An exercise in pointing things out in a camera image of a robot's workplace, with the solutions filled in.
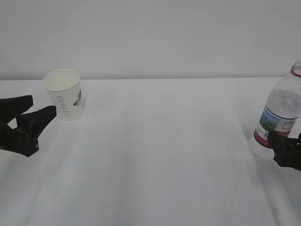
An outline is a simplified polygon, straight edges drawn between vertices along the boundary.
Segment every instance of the white table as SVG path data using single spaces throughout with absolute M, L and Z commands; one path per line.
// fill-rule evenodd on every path
M 248 145 L 278 80 L 82 81 L 80 120 L 0 152 L 0 225 L 300 226 L 301 172 Z M 0 82 L 28 94 L 51 105 L 42 81 Z

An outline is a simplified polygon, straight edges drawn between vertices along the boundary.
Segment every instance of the white wall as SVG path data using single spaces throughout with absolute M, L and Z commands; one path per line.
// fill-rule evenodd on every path
M 300 0 L 2 0 L 0 79 L 281 76 Z

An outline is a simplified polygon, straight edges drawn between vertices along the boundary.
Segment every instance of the water bottle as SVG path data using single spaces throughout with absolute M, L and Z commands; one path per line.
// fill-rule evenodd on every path
M 267 138 L 270 131 L 288 136 L 301 114 L 301 61 L 274 87 L 268 97 L 258 126 L 252 136 L 252 150 L 262 156 L 273 158 L 274 151 Z

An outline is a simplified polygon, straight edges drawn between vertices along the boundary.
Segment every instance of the cup logo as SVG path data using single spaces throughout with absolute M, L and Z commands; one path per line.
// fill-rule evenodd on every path
M 77 93 L 77 100 L 73 103 L 74 106 L 77 106 L 81 103 L 81 90 Z

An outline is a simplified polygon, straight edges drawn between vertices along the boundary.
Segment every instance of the paper cup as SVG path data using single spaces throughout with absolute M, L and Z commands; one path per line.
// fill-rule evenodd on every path
M 83 114 L 79 81 L 79 73 L 70 69 L 51 72 L 43 79 L 57 115 L 64 120 L 76 120 Z

